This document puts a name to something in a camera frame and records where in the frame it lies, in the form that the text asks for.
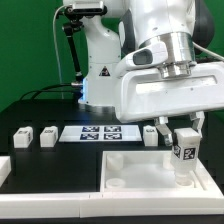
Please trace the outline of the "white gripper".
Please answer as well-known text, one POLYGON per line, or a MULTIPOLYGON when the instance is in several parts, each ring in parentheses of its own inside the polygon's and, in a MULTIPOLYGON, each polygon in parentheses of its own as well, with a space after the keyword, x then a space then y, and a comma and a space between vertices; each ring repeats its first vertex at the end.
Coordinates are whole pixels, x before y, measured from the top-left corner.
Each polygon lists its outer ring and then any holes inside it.
POLYGON ((192 129, 202 135, 203 111, 224 108, 224 62, 200 63, 193 66, 189 76, 164 78, 159 66, 167 58, 164 42, 125 56, 114 70, 114 107, 121 122, 155 118, 155 127, 165 145, 172 146, 167 117, 191 113, 192 129))

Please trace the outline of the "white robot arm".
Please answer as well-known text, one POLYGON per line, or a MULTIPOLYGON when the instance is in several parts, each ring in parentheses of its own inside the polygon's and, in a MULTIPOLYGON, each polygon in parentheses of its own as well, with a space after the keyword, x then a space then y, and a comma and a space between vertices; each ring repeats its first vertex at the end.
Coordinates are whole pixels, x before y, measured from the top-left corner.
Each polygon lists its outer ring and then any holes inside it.
POLYGON ((188 114, 201 130, 203 113, 224 108, 224 59, 197 63, 193 42, 200 0, 63 0, 84 28, 89 72, 79 104, 112 110, 121 122, 153 119, 173 143, 168 119, 188 114))

